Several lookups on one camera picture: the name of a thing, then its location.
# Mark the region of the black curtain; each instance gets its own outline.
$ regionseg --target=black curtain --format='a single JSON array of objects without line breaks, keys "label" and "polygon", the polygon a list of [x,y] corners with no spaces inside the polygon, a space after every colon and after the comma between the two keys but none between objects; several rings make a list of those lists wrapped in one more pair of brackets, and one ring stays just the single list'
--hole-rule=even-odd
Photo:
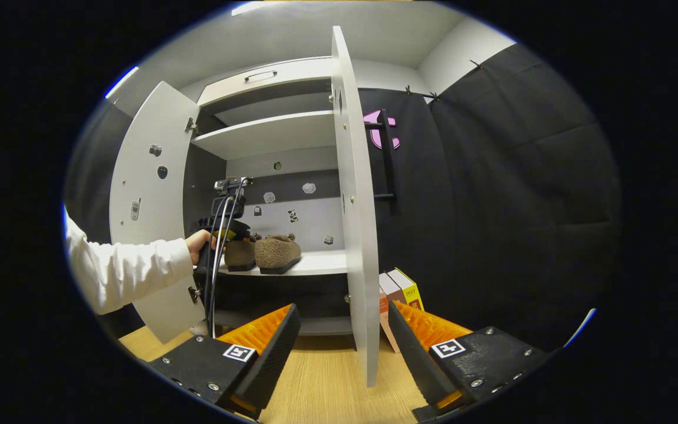
[{"label": "black curtain", "polygon": [[[379,272],[398,267],[418,283],[423,307],[455,319],[442,290],[458,276],[452,255],[454,207],[445,152],[433,115],[420,94],[360,89],[363,114],[385,108],[399,139],[392,153],[397,201],[376,201]],[[368,138],[373,191],[387,193],[382,151]]]},{"label": "black curtain", "polygon": [[[111,243],[108,225],[111,176],[124,134],[131,123],[131,116],[108,100],[102,100],[75,143],[65,177],[64,204],[69,217],[85,231],[88,241]],[[145,325],[132,304],[97,317],[115,338]]]},{"label": "black curtain", "polygon": [[361,90],[363,113],[386,108],[401,141],[397,210],[376,202],[380,267],[412,277],[431,313],[554,349],[602,309],[614,276],[616,166],[593,113],[527,48],[482,66],[428,105]]}]

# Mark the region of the wooden floor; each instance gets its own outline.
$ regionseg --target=wooden floor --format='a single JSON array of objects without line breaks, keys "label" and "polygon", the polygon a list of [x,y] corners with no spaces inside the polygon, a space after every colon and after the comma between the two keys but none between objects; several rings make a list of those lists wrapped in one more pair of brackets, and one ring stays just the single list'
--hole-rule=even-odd
[{"label": "wooden floor", "polygon": [[[154,360],[193,336],[189,331],[161,344],[143,327],[120,339],[143,360]],[[417,422],[412,409],[424,406],[401,354],[381,332],[376,386],[363,384],[351,336],[299,337],[287,360],[263,424]]]}]

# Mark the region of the book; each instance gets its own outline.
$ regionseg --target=book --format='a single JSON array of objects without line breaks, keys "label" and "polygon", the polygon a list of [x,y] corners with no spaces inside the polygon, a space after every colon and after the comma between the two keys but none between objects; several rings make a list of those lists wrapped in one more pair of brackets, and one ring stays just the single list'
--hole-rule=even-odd
[{"label": "book", "polygon": [[391,343],[392,349],[394,349],[394,352],[399,353],[399,346],[396,344],[396,340],[394,340],[393,336],[391,336],[391,327],[388,326],[388,297],[384,293],[384,289],[382,289],[379,285],[378,287],[378,296],[380,298],[380,323],[381,323],[381,328],[384,329],[384,333],[388,337],[388,341]]},{"label": "book", "polygon": [[413,308],[418,308],[425,311],[423,308],[423,301],[420,298],[420,291],[417,290],[417,284],[412,279],[406,276],[399,268],[394,268],[393,271],[388,272],[388,276],[396,283],[404,295],[404,302]]},{"label": "book", "polygon": [[404,301],[404,293],[401,291],[398,285],[391,279],[390,276],[385,272],[381,272],[378,276],[378,286],[380,289],[380,324],[384,329],[385,335],[387,335],[388,342],[391,343],[392,349],[395,353],[399,353],[399,346],[396,343],[393,333],[391,332],[391,327],[388,326],[388,308],[393,307],[394,301],[402,302]]}]

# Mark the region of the ceiling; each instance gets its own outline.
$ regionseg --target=ceiling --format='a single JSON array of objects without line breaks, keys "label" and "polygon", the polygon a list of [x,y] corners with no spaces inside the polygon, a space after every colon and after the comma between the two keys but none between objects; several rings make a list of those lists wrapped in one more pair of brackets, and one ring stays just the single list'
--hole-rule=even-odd
[{"label": "ceiling", "polygon": [[183,88],[243,67],[331,55],[342,27],[353,59],[417,69],[465,15],[435,2],[283,2],[208,19],[167,43],[140,67]]}]

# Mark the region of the white shirt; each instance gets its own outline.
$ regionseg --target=white shirt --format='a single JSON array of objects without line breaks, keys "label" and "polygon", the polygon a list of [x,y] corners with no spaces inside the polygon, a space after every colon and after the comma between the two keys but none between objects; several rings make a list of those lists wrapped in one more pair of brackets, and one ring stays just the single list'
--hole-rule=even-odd
[{"label": "white shirt", "polygon": [[72,273],[97,314],[116,311],[193,274],[190,251],[182,238],[151,244],[98,244],[87,241],[66,208],[64,220]]}]

